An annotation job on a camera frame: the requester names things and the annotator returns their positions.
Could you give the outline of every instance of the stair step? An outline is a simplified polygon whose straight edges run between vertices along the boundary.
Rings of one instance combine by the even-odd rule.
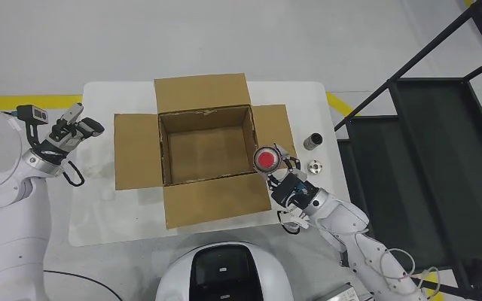
[[[482,110],[470,83],[405,78],[389,90],[448,247],[463,263],[481,258]]]
[[[348,175],[350,199],[366,202],[374,235],[387,248],[401,248],[416,261],[417,269],[448,266],[445,248],[429,211],[426,189],[410,157],[398,118],[355,117],[346,125],[353,158]],[[343,167],[350,158],[342,155]],[[411,268],[406,256],[395,255],[405,269]]]

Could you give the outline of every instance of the black staircase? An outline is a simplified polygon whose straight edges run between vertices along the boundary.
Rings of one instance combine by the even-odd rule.
[[[368,235],[412,254],[418,271],[452,269],[459,288],[442,291],[475,300],[482,300],[482,108],[470,80],[482,66],[463,78],[401,76],[468,20],[482,29],[481,16],[479,0],[335,126],[349,135],[338,147],[350,199],[370,218]],[[387,89],[398,116],[355,117]]]

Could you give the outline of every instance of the yellow floor line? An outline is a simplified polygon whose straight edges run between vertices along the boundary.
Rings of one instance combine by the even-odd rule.
[[[339,99],[338,97],[336,97],[330,92],[326,93],[326,98],[328,99],[328,104],[332,108],[340,112],[340,114],[342,114],[344,117],[346,117],[348,114],[350,114],[353,111],[352,107],[347,105],[343,100]]]
[[[328,104],[343,116],[353,111],[343,100],[330,92],[326,93],[326,98]],[[70,108],[76,102],[82,102],[82,95],[0,96],[0,111],[12,111],[18,105],[35,105],[43,109]]]
[[[439,282],[439,280],[437,279],[437,273],[435,272],[431,272],[425,280],[435,282],[435,283]],[[427,290],[428,296],[432,295],[433,293],[434,293],[433,290]],[[442,296],[441,293],[438,293],[433,298],[431,298],[430,301],[444,301],[444,296]]]
[[[35,105],[43,109],[70,108],[76,102],[82,102],[82,95],[0,96],[0,111],[12,111],[18,105]]]

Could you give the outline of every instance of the red cap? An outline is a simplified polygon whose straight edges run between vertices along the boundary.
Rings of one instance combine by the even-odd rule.
[[[268,169],[274,164],[274,155],[270,152],[265,151],[259,155],[258,163],[261,167]]]

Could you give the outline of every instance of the metal nut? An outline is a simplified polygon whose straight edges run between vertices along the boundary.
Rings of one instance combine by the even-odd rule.
[[[323,169],[323,165],[317,161],[317,160],[313,160],[311,161],[309,164],[308,164],[308,171],[311,172],[312,174],[314,175],[317,175],[319,174],[322,169]]]

